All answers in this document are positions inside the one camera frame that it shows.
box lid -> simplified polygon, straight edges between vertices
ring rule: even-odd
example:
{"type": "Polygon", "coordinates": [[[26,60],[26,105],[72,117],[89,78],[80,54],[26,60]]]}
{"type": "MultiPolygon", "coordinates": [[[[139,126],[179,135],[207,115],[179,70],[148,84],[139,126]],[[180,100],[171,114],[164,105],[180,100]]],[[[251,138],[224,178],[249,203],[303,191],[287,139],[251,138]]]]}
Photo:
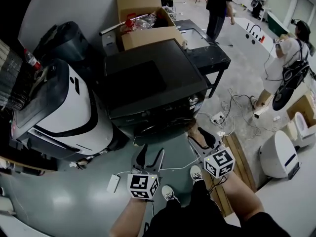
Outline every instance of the box lid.
{"type": "Polygon", "coordinates": [[[117,0],[118,5],[118,18],[119,21],[125,21],[126,15],[138,12],[140,9],[142,13],[147,11],[155,11],[161,7],[161,0],[117,0]]]}
{"type": "Polygon", "coordinates": [[[180,45],[184,41],[181,33],[174,26],[135,31],[122,36],[125,50],[170,39],[176,39],[180,45]]]}

forearm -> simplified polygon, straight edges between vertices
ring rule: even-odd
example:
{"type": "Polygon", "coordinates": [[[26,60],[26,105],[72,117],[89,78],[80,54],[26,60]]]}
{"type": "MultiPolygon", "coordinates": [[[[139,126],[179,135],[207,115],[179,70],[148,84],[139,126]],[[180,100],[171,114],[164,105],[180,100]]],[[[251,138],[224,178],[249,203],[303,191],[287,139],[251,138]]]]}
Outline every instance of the forearm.
{"type": "Polygon", "coordinates": [[[258,212],[263,212],[259,198],[234,172],[228,174],[223,183],[226,196],[240,221],[247,221],[258,212]]]}
{"type": "Polygon", "coordinates": [[[234,19],[233,7],[230,3],[227,6],[227,14],[230,16],[231,19],[234,19]]]}
{"type": "Polygon", "coordinates": [[[125,210],[110,230],[110,237],[137,237],[144,218],[147,203],[131,198],[125,210]]]}

gray floor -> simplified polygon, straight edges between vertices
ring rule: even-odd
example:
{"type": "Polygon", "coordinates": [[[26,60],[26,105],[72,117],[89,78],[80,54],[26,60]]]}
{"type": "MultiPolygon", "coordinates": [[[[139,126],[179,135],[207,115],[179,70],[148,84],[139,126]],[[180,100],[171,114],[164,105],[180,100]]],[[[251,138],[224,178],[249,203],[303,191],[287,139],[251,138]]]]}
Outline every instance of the gray floor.
{"type": "MultiPolygon", "coordinates": [[[[196,0],[174,0],[174,6],[176,8],[177,20],[191,19],[200,28],[206,31],[208,24],[209,12],[205,9],[205,0],[200,0],[195,3],[196,0]]],[[[266,32],[270,37],[277,38],[276,35],[270,31],[268,24],[260,22],[253,18],[250,12],[244,10],[243,7],[232,3],[233,8],[237,11],[235,17],[244,17],[254,23],[258,24],[264,32],[266,32]]],[[[242,95],[246,94],[248,96],[254,95],[258,97],[263,90],[263,84],[260,79],[260,75],[263,72],[262,68],[256,68],[251,66],[251,64],[246,60],[245,56],[234,47],[227,46],[229,44],[229,39],[227,38],[228,32],[234,27],[231,25],[230,18],[225,19],[223,29],[217,39],[220,43],[220,47],[223,51],[231,58],[231,64],[229,69],[224,72],[224,75],[218,85],[215,94],[211,99],[205,100],[200,113],[207,113],[209,115],[214,115],[219,111],[223,111],[221,103],[223,101],[229,103],[231,96],[228,89],[231,88],[233,94],[242,95]]],[[[214,82],[215,75],[208,76],[211,82],[214,82]]],[[[244,109],[245,119],[252,125],[261,127],[260,131],[254,127],[250,127],[242,118],[240,108],[232,103],[232,109],[230,114],[237,116],[235,118],[235,132],[240,140],[241,146],[245,152],[247,160],[249,162],[251,171],[254,176],[255,183],[257,187],[261,186],[265,180],[266,176],[262,171],[259,163],[258,150],[259,147],[271,136],[274,129],[279,129],[288,123],[288,116],[286,110],[274,111],[270,107],[260,115],[259,119],[252,118],[252,112],[249,104],[249,100],[246,97],[237,98],[237,100],[242,104],[244,109]],[[273,118],[276,116],[282,117],[281,120],[273,122],[273,118]]],[[[209,131],[219,131],[219,128],[210,123],[209,118],[206,115],[198,115],[198,123],[201,127],[209,131]]],[[[234,122],[232,117],[228,118],[227,126],[225,127],[225,134],[228,134],[234,128],[234,122]]]]}
{"type": "MultiPolygon", "coordinates": [[[[208,11],[205,9],[205,1],[194,3],[194,0],[175,0],[178,13],[177,19],[191,19],[202,29],[206,29],[208,23],[208,11]]],[[[238,5],[234,5],[238,17],[247,17],[259,23],[269,35],[267,25],[251,18],[238,5]]],[[[229,20],[225,21],[223,30],[218,38],[220,43],[225,42],[225,34],[230,30],[229,20]]],[[[259,78],[261,71],[250,66],[245,57],[236,49],[221,45],[222,49],[231,58],[229,69],[224,73],[220,85],[214,96],[207,99],[201,112],[213,115],[223,111],[221,102],[230,101],[228,88],[234,94],[247,94],[258,96],[262,87],[259,78]]],[[[245,119],[253,125],[272,128],[272,118],[276,115],[286,116],[283,112],[274,112],[271,108],[260,116],[258,120],[252,120],[252,114],[247,98],[242,97],[239,102],[244,108],[245,119]]],[[[257,151],[263,142],[273,132],[261,129],[261,135],[254,134],[255,128],[250,127],[240,116],[241,110],[232,104],[231,114],[238,116],[235,122],[235,132],[245,151],[253,172],[256,185],[261,185],[266,177],[258,161],[257,151]]],[[[219,131],[213,126],[206,115],[199,115],[200,126],[209,131],[219,131]]],[[[228,118],[225,132],[233,129],[233,121],[228,118]]],[[[152,161],[154,153],[164,147],[165,159],[163,167],[182,167],[195,159],[185,135],[162,145],[149,147],[149,161],[152,161]]],[[[0,183],[11,197],[17,217],[30,226],[56,237],[83,237],[83,236],[107,236],[113,222],[126,206],[130,195],[126,190],[126,174],[121,175],[117,192],[106,192],[108,181],[112,174],[130,170],[130,160],[135,148],[132,144],[123,150],[108,153],[96,158],[88,165],[86,170],[80,171],[69,168],[66,162],[61,163],[60,171],[47,173],[42,177],[23,174],[14,174],[12,177],[1,176],[0,183]]],[[[189,177],[189,169],[166,170],[161,172],[161,186],[155,196],[155,212],[165,206],[165,201],[160,196],[160,189],[164,184],[170,184],[183,205],[190,199],[192,180],[189,177]]],[[[147,206],[146,221],[151,219],[151,206],[147,206]]]]}

hand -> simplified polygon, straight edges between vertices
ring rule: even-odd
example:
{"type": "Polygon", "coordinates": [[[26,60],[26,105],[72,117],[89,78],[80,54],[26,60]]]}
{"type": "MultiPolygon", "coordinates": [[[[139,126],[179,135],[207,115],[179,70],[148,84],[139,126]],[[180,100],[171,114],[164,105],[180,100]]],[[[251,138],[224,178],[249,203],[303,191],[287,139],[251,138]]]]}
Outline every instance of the hand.
{"type": "Polygon", "coordinates": [[[289,38],[289,36],[286,35],[286,34],[282,34],[282,35],[280,36],[280,40],[287,40],[288,38],[289,38]]]}

backpack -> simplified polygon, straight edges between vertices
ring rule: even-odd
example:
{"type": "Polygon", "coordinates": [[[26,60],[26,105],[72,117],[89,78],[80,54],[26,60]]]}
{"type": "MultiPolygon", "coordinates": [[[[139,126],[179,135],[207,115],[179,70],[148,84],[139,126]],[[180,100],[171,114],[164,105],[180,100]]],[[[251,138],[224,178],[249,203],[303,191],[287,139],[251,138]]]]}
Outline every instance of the backpack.
{"type": "Polygon", "coordinates": [[[307,60],[309,51],[307,51],[307,55],[303,59],[302,43],[300,40],[296,40],[300,46],[301,59],[295,61],[292,65],[283,68],[283,80],[275,93],[272,103],[272,107],[275,111],[281,110],[287,104],[294,90],[301,84],[310,70],[310,65],[307,60]]]}

